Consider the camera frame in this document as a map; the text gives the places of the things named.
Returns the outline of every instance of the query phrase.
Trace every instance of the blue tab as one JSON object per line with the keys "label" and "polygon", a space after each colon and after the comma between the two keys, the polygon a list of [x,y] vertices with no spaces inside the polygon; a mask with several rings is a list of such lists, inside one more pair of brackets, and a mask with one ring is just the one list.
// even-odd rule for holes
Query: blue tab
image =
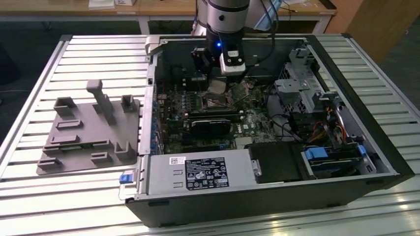
{"label": "blue tab", "polygon": [[120,176],[120,184],[132,183],[132,174]]}
{"label": "blue tab", "polygon": [[366,147],[364,147],[363,145],[359,145],[359,146],[358,146],[358,149],[359,149],[360,154],[362,154],[363,156],[367,155],[367,149],[366,149]]}
{"label": "blue tab", "polygon": [[327,158],[328,157],[326,148],[323,148],[323,147],[311,147],[304,152],[304,154],[306,154],[308,160],[311,160],[312,158]]}
{"label": "blue tab", "polygon": [[310,150],[304,151],[304,155],[307,156],[307,159],[311,160],[314,158],[312,153]]}

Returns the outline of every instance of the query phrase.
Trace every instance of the aluminum profile table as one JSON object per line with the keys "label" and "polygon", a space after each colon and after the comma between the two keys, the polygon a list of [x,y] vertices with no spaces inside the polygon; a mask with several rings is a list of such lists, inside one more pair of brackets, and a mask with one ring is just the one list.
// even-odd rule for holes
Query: aluminum profile table
{"label": "aluminum profile table", "polygon": [[[148,228],[124,206],[120,166],[38,176],[36,161],[55,118],[56,97],[92,102],[88,79],[102,79],[112,100],[142,100],[146,36],[63,37],[0,148],[0,235],[415,235],[420,230],[420,114],[351,38],[318,36],[415,173],[347,206],[171,228]],[[326,74],[327,85],[334,88]],[[124,190],[132,194],[135,188]]]}

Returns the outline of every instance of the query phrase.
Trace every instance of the power supply label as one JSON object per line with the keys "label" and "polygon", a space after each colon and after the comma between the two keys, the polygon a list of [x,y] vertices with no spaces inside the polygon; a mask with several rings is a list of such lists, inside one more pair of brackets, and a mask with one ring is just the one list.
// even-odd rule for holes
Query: power supply label
{"label": "power supply label", "polygon": [[230,187],[224,157],[186,160],[187,189]]}

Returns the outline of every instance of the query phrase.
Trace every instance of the barcode sticker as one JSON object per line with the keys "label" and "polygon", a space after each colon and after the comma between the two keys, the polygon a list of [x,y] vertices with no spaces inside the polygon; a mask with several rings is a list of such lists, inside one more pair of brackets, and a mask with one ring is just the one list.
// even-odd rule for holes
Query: barcode sticker
{"label": "barcode sticker", "polygon": [[186,163],[186,157],[184,156],[175,156],[170,158],[170,165],[178,165]]}

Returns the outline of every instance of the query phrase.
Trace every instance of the floor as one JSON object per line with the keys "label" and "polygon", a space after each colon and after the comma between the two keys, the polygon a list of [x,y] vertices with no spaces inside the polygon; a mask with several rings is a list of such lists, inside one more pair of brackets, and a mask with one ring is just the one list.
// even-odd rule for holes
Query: floor
{"label": "floor", "polygon": [[[151,22],[151,33],[190,33],[190,30],[191,22]],[[0,86],[0,142],[14,124],[60,36],[139,33],[138,22],[54,22],[50,31],[44,30],[39,22],[0,23],[0,43],[22,72],[18,81]],[[420,108],[419,45],[420,18],[380,64],[418,108]]]}

